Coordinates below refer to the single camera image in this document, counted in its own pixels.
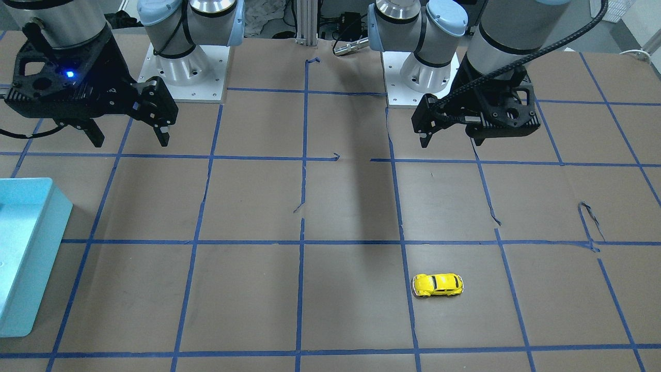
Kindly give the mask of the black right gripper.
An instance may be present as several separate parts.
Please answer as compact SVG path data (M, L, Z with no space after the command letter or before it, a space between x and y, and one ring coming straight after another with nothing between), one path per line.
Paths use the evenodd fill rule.
M19 50L5 103L27 118L52 119L57 129L82 130L95 148L105 136L95 118L128 115L154 129L167 147L168 127L179 108L161 77L139 83L130 75L108 24L92 39L55 49L38 23L23 26L27 40Z

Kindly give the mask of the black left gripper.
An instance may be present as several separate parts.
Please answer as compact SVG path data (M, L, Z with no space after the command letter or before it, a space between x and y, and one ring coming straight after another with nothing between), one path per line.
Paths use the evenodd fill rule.
M428 147L433 134L454 124L465 125L477 146L488 138L529 136L541 126L534 99L529 76L516 72L509 80L489 80L447 103L424 94L412 115L412 127L422 148Z

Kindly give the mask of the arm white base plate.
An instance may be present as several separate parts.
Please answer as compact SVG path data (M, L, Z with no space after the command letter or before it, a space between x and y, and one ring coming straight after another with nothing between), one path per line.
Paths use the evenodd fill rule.
M382 62L388 107L396 109L415 109L423 94L449 94L460 66L457 54L441 68L422 64L413 52L383 52Z
M185 57L167 59L149 45L138 82L161 77L177 103L224 103L227 71L233 49L224 45L197 45Z

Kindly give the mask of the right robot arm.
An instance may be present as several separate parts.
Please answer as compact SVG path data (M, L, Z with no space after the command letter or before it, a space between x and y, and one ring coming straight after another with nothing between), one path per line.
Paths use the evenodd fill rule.
M96 119L126 115L147 124L168 145L179 107L175 86L209 80L213 66L203 47L235 47L245 34L243 1L139 1L137 16L106 13L99 1L2 1L26 38L16 54L2 100L24 118L50 119L54 128L2 135L28 141L66 127L93 146L105 140ZM154 71L135 79L114 32L142 29Z

